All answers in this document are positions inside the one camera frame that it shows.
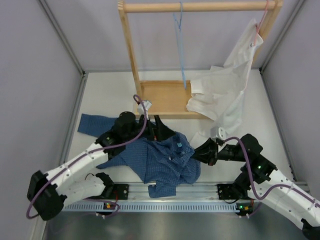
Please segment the blue checked shirt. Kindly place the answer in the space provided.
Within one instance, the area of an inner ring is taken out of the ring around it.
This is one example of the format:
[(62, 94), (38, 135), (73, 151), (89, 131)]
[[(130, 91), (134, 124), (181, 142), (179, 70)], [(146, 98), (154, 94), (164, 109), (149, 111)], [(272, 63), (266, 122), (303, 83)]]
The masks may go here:
[(128, 166), (148, 184), (150, 198), (171, 197), (176, 195), (178, 185), (191, 185), (198, 180), (201, 164), (192, 158), (194, 152), (180, 132), (161, 142), (140, 138), (97, 168)]

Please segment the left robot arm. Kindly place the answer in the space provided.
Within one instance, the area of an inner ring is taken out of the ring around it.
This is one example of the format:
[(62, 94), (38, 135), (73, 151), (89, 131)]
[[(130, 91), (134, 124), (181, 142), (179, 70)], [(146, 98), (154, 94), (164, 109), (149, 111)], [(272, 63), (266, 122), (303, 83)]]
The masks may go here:
[(36, 171), (30, 178), (27, 199), (30, 205), (26, 212), (33, 219), (31, 208), (44, 221), (56, 217), (64, 207), (87, 199), (109, 199), (113, 195), (113, 182), (105, 173), (81, 180), (87, 172), (117, 157), (138, 139), (163, 142), (176, 133), (168, 128), (158, 115), (151, 122), (144, 114), (136, 119), (129, 111), (122, 112), (106, 132), (78, 156), (45, 173)]

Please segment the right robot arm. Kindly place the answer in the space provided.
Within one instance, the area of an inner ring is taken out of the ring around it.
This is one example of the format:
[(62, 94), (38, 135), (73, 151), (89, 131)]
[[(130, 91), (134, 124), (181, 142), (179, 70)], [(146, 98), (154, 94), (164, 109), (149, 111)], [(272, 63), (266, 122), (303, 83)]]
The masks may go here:
[(209, 138), (195, 149), (193, 159), (214, 166), (217, 161), (243, 162), (229, 191), (237, 200), (256, 200), (290, 220), (308, 240), (320, 238), (320, 202), (287, 178), (264, 157), (251, 134), (226, 140)]

